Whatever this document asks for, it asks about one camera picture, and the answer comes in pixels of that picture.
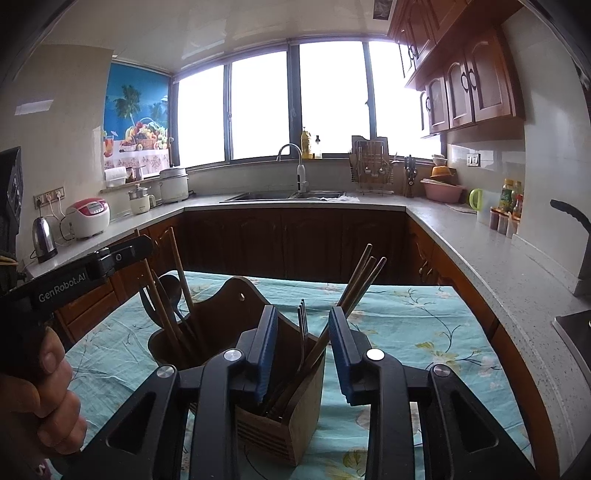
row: faucet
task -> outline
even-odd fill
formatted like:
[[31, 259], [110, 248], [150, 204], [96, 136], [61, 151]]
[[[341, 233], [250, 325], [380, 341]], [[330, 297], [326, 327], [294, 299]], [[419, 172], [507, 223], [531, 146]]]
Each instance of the faucet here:
[[296, 144], [293, 143], [286, 143], [279, 149], [279, 153], [277, 154], [277, 161], [281, 161], [281, 152], [285, 147], [295, 147], [297, 150], [298, 155], [298, 166], [297, 166], [297, 191], [298, 193], [305, 193], [307, 191], [309, 182], [306, 181], [306, 168], [301, 160], [301, 150]]

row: window frame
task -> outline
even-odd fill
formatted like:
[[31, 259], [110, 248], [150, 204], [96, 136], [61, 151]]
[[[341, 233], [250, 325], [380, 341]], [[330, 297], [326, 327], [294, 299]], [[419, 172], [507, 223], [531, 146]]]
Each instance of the window frame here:
[[[374, 91], [374, 77], [372, 72], [371, 57], [369, 54], [370, 41], [389, 41], [395, 43], [390, 38], [381, 35], [333, 35], [333, 36], [314, 36], [289, 39], [287, 41], [273, 42], [271, 44], [246, 48], [240, 52], [230, 55], [224, 55], [213, 59], [208, 59], [193, 67], [186, 69], [180, 74], [172, 77], [169, 93], [169, 123], [171, 129], [171, 136], [176, 138], [178, 134], [178, 83], [196, 73], [208, 70], [210, 68], [224, 65], [223, 72], [223, 121], [224, 121], [224, 156], [223, 162], [208, 163], [203, 165], [195, 165], [187, 167], [188, 171], [203, 170], [207, 168], [215, 168], [227, 165], [258, 163], [275, 161], [276, 156], [252, 157], [252, 158], [232, 158], [232, 63], [234, 61], [243, 60], [260, 55], [275, 53], [278, 51], [287, 52], [287, 105], [289, 116], [289, 136], [290, 143], [301, 146], [301, 130], [302, 130], [302, 116], [301, 116], [301, 80], [300, 80], [300, 45], [303, 43], [320, 43], [328, 41], [360, 41], [363, 47], [363, 57], [365, 59], [365, 76], [368, 88], [367, 106], [369, 110], [369, 132], [370, 138], [377, 137], [377, 120], [375, 108], [375, 91]], [[446, 135], [439, 135], [441, 142], [441, 152], [444, 154], [447, 150]], [[170, 155], [172, 163], [175, 166], [180, 165], [180, 157], [176, 142], [173, 140], [170, 144]], [[348, 152], [336, 152], [322, 154], [323, 160], [329, 159], [348, 159]], [[282, 160], [296, 160], [297, 151], [290, 147], [289, 153], [285, 152], [281, 156]], [[421, 163], [432, 163], [430, 158], [418, 158]]]

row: stainless steel kettle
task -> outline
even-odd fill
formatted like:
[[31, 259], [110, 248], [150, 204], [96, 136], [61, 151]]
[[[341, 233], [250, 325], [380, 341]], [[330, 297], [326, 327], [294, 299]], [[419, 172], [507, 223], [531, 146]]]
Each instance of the stainless steel kettle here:
[[56, 242], [45, 217], [35, 218], [33, 221], [33, 246], [39, 263], [57, 255]]

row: yellow bottle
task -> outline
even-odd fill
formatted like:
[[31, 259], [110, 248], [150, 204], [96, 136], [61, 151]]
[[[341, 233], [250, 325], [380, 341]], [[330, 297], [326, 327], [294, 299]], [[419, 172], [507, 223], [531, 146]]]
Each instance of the yellow bottle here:
[[301, 132], [301, 157], [305, 160], [310, 160], [312, 158], [312, 150], [310, 148], [312, 140], [312, 135], [303, 129]]

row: blue gripper pad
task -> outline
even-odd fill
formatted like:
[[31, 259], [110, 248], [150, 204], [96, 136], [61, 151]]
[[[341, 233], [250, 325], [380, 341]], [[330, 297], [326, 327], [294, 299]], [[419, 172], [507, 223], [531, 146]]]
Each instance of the blue gripper pad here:
[[347, 403], [356, 404], [353, 382], [358, 379], [362, 359], [341, 307], [334, 307], [329, 313], [329, 335], [340, 391]]
[[266, 305], [262, 311], [261, 320], [256, 329], [251, 350], [248, 353], [249, 377], [255, 380], [255, 401], [262, 402], [269, 387], [273, 356], [275, 355], [275, 342], [277, 341], [277, 309], [273, 305]]

